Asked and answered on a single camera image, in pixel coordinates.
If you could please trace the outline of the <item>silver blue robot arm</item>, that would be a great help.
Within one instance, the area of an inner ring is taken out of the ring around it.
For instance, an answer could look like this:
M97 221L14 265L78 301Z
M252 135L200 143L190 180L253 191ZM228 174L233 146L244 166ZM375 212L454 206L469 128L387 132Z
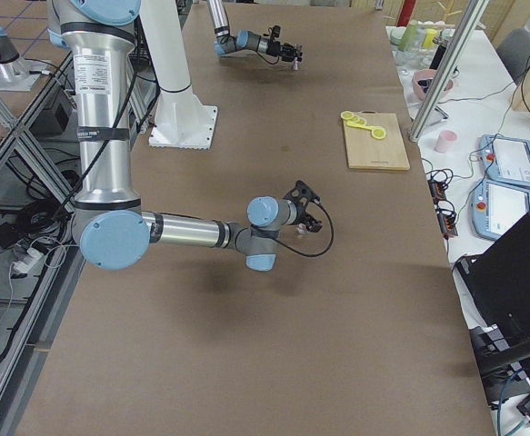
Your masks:
M131 178L129 103L136 74L129 55L143 34L155 73L153 146L206 149L217 108L202 104L191 84L182 29L172 1L51 1L51 42L73 56L77 139L82 173L68 200L75 205L73 235L83 256L106 270L139 261L153 243L233 249L248 268L267 272L281 246L279 233L295 225L316 233L322 223L307 211L320 198L303 182L282 198L248 204L248 226L145 212Z
M282 61L292 64L294 70L298 69L303 58L302 46L282 43L279 40L281 34L279 25L271 26L268 32L262 35L245 29L240 30L237 35L233 35L223 2L208 0L207 5L214 26L214 49L218 56L251 51L269 64L277 64Z

